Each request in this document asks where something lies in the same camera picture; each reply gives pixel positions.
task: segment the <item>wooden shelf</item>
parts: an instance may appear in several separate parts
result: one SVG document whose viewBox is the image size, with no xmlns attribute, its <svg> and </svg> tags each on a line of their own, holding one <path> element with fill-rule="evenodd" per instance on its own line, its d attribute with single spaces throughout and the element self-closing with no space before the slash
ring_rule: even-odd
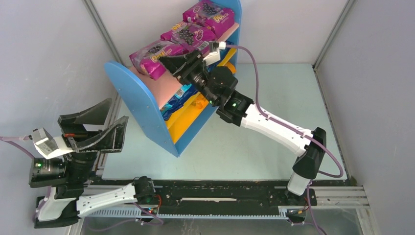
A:
<svg viewBox="0 0 415 235">
<path fill-rule="evenodd" d="M 240 1 L 212 1 L 229 7 L 235 13 L 235 24 L 218 40 L 229 40 L 238 45 L 242 13 Z M 236 65 L 237 52 L 234 51 L 234 56 L 229 57 L 230 63 Z M 169 72 L 165 72 L 157 81 L 154 81 L 140 74 L 134 67 L 126 68 L 116 61 L 105 63 L 104 68 L 145 136 L 173 156 L 180 156 L 217 109 L 207 101 L 206 104 L 200 101 L 195 102 L 200 95 L 196 94 L 195 97 L 190 98 L 185 108 L 178 110 L 179 112 L 176 111 L 177 114 L 173 113 L 171 121 L 165 122 L 160 109 L 182 87 Z"/>
<path fill-rule="evenodd" d="M 230 27 L 218 41 L 226 41 L 237 29 L 239 24 L 235 23 Z M 146 85 L 154 99 L 161 109 L 169 99 L 182 87 L 176 78 L 174 78 L 169 72 L 165 72 L 157 81 L 154 81 L 149 76 L 143 75 L 137 71 L 134 66 L 130 67 L 130 71 L 133 72 L 140 80 Z"/>
</svg>

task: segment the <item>purple snack package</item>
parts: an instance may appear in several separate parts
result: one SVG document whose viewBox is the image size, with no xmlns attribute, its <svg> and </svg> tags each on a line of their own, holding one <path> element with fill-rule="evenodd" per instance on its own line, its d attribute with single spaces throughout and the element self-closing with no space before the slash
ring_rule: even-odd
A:
<svg viewBox="0 0 415 235">
<path fill-rule="evenodd" d="M 234 16 L 235 13 L 230 8 L 201 0 L 183 13 L 183 20 L 211 29 L 220 38 L 235 23 Z"/>
<path fill-rule="evenodd" d="M 130 59 L 137 71 L 157 80 L 166 72 L 164 66 L 159 62 L 159 57 L 182 55 L 186 52 L 186 49 L 179 44 L 157 40 L 131 54 Z"/>
<path fill-rule="evenodd" d="M 188 51 L 198 49 L 204 54 L 209 51 L 209 42 L 216 40 L 216 35 L 208 28 L 182 21 L 162 34 L 160 38 L 179 43 Z"/>
</svg>

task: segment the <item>cable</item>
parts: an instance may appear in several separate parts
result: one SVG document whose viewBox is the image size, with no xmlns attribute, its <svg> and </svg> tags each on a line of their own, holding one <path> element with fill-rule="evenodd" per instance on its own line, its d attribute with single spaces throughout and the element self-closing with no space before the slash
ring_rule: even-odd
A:
<svg viewBox="0 0 415 235">
<path fill-rule="evenodd" d="M 318 226 L 318 224 L 317 224 L 317 222 L 316 222 L 316 219 L 314 218 L 314 213 L 313 213 L 313 210 L 311 209 L 311 200 L 310 200 L 310 184 L 311 184 L 311 181 L 310 181 L 310 183 L 307 185 L 307 202 L 308 202 L 308 208 L 309 208 L 309 211 L 310 211 L 310 215 L 311 215 L 311 219 L 313 220 L 313 224 L 314 224 L 314 226 L 316 227 L 316 229 L 317 229 L 317 231 L 319 232 L 319 234 L 324 234 L 324 235 L 327 235 L 327 233 L 320 227 L 320 226 Z"/>
<path fill-rule="evenodd" d="M 144 222 L 144 221 L 142 221 L 141 222 L 141 224 L 143 225 L 143 224 L 146 224 L 146 225 L 150 225 L 150 226 L 161 226 L 161 225 L 163 225 L 164 224 L 164 221 L 162 220 L 162 219 L 160 219 L 160 218 L 158 218 L 157 216 L 155 216 L 155 215 L 153 215 L 152 213 L 149 213 L 149 212 L 147 212 L 146 210 L 144 210 L 139 204 L 137 204 L 137 203 L 135 203 L 135 202 L 133 202 L 133 204 L 136 206 L 136 207 L 138 207 L 142 212 L 144 212 L 145 214 L 147 214 L 147 215 L 149 215 L 149 216 L 151 216 L 151 217 L 153 217 L 153 218 L 155 218 L 156 220 L 158 220 L 158 221 L 160 221 L 160 223 L 158 223 L 158 224 L 152 224 L 152 223 L 148 223 L 148 222 Z"/>
<path fill-rule="evenodd" d="M 0 136 L 0 141 L 28 141 L 30 136 L 21 136 L 21 137 L 5 137 Z"/>
<path fill-rule="evenodd" d="M 157 209 L 159 209 L 159 208 L 160 208 L 160 206 L 161 206 L 161 196 L 160 196 L 160 195 L 158 195 L 158 194 L 156 194 L 156 197 L 158 197 L 158 198 L 159 198 L 159 205 L 156 207 Z"/>
<path fill-rule="evenodd" d="M 259 105 L 259 76 L 258 76 L 258 68 L 256 66 L 256 61 L 255 61 L 255 58 L 252 55 L 252 53 L 248 49 L 246 49 L 245 47 L 241 47 L 241 46 L 238 46 L 238 45 L 226 45 L 226 47 L 236 48 L 236 49 L 242 49 L 242 50 L 246 51 L 249 54 L 249 56 L 251 57 L 252 63 L 254 64 L 254 70 L 255 70 L 255 78 L 256 78 L 255 104 L 256 104 L 256 108 L 258 109 L 258 111 L 265 118 L 267 118 L 267 119 L 269 119 L 269 120 L 271 120 L 271 121 L 273 121 L 273 122 L 275 122 L 275 123 L 277 123 L 277 124 L 279 124 L 279 125 L 281 125 L 281 126 L 283 126 L 285 128 L 288 128 L 291 131 L 294 131 L 296 134 L 298 134 L 300 136 L 303 136 L 304 138 L 310 140 L 311 142 L 315 143 L 318 147 L 320 147 L 324 152 L 326 152 L 331 157 L 331 159 L 337 165 L 337 167 L 340 170 L 340 174 L 339 175 L 333 175 L 333 174 L 329 174 L 329 173 L 326 173 L 326 172 L 323 172 L 323 171 L 319 171 L 319 173 L 320 174 L 323 174 L 323 175 L 326 175 L 326 176 L 333 177 L 333 178 L 341 178 L 343 176 L 343 174 L 344 174 L 342 166 L 340 165 L 339 161 L 334 157 L 334 155 L 324 145 L 322 145 L 320 142 L 318 142 L 317 140 L 313 139 L 312 137 L 310 137 L 308 135 L 305 135 L 302 131 L 295 129 L 292 126 L 289 126 L 286 123 L 284 123 L 284 122 L 282 122 L 282 121 L 280 121 L 278 119 L 275 119 L 274 117 L 268 117 L 268 115 L 262 110 L 261 106 Z"/>
<path fill-rule="evenodd" d="M 23 153 L 25 153 L 26 155 L 28 155 L 31 159 L 34 159 L 35 156 L 33 154 L 31 154 L 29 151 L 27 151 L 25 148 L 23 148 L 22 146 L 12 142 L 12 141 L 4 141 L 3 139 L 0 139 L 0 141 L 3 141 L 5 143 L 11 144 L 12 146 L 18 148 L 20 151 L 22 151 Z"/>
<path fill-rule="evenodd" d="M 314 225 L 313 223 L 309 223 L 309 222 L 302 222 L 302 223 L 294 223 L 294 222 L 292 222 L 290 219 L 288 219 L 288 220 L 286 220 L 288 223 L 290 223 L 291 224 L 291 226 L 298 226 L 298 225 L 301 225 L 301 226 L 303 226 L 303 225 Z M 327 233 L 319 226 L 319 230 L 324 234 L 324 235 L 327 235 Z"/>
</svg>

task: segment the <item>light blue table surface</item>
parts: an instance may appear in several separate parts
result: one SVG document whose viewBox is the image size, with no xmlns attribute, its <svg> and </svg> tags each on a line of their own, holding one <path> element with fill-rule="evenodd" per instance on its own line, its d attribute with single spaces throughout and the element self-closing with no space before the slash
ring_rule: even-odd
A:
<svg viewBox="0 0 415 235">
<path fill-rule="evenodd" d="M 310 64 L 261 64 L 259 100 L 263 108 L 291 123 L 327 132 L 327 148 L 341 161 L 323 99 Z M 237 90 L 254 98 L 254 68 L 237 66 Z M 287 180 L 296 156 L 281 144 L 253 130 L 222 121 L 207 121 L 183 154 L 176 158 L 142 132 L 124 103 L 118 117 L 130 117 L 121 153 L 108 154 L 104 179 Z M 325 155 L 320 170 L 338 174 Z M 317 179 L 331 179 L 318 175 Z"/>
</svg>

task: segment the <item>white connector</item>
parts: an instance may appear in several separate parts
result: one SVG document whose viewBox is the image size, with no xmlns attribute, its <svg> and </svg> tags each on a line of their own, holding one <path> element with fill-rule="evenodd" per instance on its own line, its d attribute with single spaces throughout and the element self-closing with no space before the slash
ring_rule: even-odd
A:
<svg viewBox="0 0 415 235">
<path fill-rule="evenodd" d="M 56 158 L 74 150 L 68 147 L 62 138 L 53 138 L 44 128 L 36 129 L 32 133 L 36 150 L 46 159 Z"/>
<path fill-rule="evenodd" d="M 209 54 L 203 58 L 206 62 L 206 66 L 209 66 L 217 61 L 220 61 L 220 50 L 226 48 L 226 42 L 209 42 Z"/>
</svg>

